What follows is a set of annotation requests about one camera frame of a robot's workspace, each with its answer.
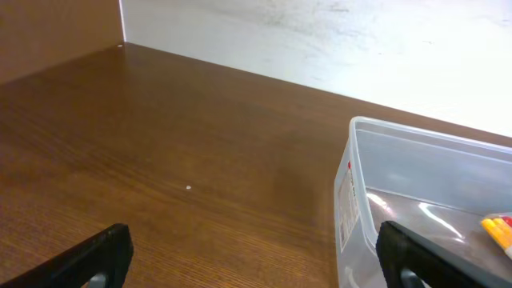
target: wooden side panel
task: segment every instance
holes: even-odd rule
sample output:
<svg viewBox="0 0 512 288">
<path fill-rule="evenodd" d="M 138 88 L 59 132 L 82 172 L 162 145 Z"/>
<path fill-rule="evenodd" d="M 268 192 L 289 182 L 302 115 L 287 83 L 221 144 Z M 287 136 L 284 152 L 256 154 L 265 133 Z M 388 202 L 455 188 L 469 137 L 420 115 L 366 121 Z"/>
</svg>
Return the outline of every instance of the wooden side panel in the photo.
<svg viewBox="0 0 512 288">
<path fill-rule="evenodd" d="M 120 42 L 118 0 L 0 1 L 0 83 Z"/>
</svg>

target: clear plastic container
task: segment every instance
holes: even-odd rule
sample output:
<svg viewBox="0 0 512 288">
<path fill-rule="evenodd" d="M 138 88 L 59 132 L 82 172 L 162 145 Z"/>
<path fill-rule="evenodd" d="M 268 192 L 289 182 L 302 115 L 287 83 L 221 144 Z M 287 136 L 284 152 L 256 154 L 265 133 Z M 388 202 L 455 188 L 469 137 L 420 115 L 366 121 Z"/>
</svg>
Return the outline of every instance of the clear plastic container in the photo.
<svg viewBox="0 0 512 288">
<path fill-rule="evenodd" d="M 356 117 L 334 203 L 340 287 L 386 287 L 375 252 L 386 220 L 512 281 L 512 261 L 480 227 L 512 210 L 511 148 Z"/>
</svg>

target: wooden surface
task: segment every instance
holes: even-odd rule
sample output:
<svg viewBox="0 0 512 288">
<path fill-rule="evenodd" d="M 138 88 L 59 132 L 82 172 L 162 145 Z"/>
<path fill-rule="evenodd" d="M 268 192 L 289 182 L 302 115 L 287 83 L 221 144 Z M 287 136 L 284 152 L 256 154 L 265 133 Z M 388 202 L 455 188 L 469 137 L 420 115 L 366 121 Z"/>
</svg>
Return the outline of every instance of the wooden surface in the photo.
<svg viewBox="0 0 512 288">
<path fill-rule="evenodd" d="M 0 83 L 122 42 L 118 0 L 1 0 Z"/>
<path fill-rule="evenodd" d="M 0 281 L 124 222 L 126 287 L 336 287 L 355 115 L 512 146 L 130 44 L 1 86 Z"/>
</svg>

